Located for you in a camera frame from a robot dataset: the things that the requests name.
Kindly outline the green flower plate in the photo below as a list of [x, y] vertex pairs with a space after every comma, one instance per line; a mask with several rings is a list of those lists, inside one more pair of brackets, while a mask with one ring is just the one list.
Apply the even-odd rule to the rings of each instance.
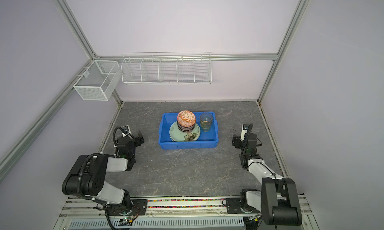
[[169, 135], [174, 142], [193, 142], [197, 141], [200, 137], [201, 129], [200, 126], [195, 124], [191, 132], [183, 132], [178, 127], [178, 122], [174, 122], [169, 130]]

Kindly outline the green glass cup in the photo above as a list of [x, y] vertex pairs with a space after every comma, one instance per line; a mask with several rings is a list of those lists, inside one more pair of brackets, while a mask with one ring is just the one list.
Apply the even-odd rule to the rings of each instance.
[[203, 132], [209, 132], [212, 126], [213, 120], [200, 119], [200, 125]]

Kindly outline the amber glass cup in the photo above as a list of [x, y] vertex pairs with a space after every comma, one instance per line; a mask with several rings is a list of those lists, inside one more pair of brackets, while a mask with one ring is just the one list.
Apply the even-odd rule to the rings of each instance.
[[213, 121], [213, 115], [209, 112], [204, 112], [200, 114], [200, 123], [201, 124], [211, 124]]

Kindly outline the red rimmed bottom bowl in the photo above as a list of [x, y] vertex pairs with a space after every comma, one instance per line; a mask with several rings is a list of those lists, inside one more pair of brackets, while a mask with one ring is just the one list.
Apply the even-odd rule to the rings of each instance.
[[184, 127], [182, 125], [180, 125], [179, 123], [177, 123], [177, 126], [178, 126], [178, 129], [184, 133], [189, 133], [191, 131], [193, 131], [193, 129], [195, 128], [195, 124], [193, 124], [192, 126], [189, 126], [189, 127]]

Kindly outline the blue white patterned bowl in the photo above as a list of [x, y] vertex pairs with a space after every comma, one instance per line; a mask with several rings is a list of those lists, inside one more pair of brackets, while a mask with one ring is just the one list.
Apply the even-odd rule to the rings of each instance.
[[177, 122], [184, 128], [190, 128], [196, 124], [196, 116], [191, 111], [183, 110], [178, 113]]

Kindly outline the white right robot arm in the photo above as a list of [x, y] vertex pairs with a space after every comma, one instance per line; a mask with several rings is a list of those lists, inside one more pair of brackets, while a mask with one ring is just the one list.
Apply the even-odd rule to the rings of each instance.
[[252, 128], [253, 124], [243, 124], [241, 134], [232, 139], [232, 146], [241, 150], [242, 169], [261, 184], [260, 190], [244, 189], [241, 192], [241, 208], [246, 212], [259, 212], [266, 225], [301, 226], [303, 217], [296, 183], [273, 171], [257, 153], [257, 147], [262, 143], [258, 143], [259, 138]]

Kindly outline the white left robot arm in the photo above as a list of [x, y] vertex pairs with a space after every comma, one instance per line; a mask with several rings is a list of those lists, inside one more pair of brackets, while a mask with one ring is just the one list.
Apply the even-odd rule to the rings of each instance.
[[129, 191], [108, 183], [106, 175], [131, 171], [136, 163], [136, 148], [144, 143], [142, 132], [134, 136], [130, 126], [116, 127], [113, 131], [115, 152], [79, 156], [63, 181], [63, 194], [98, 203], [110, 215], [132, 214], [135, 206]]

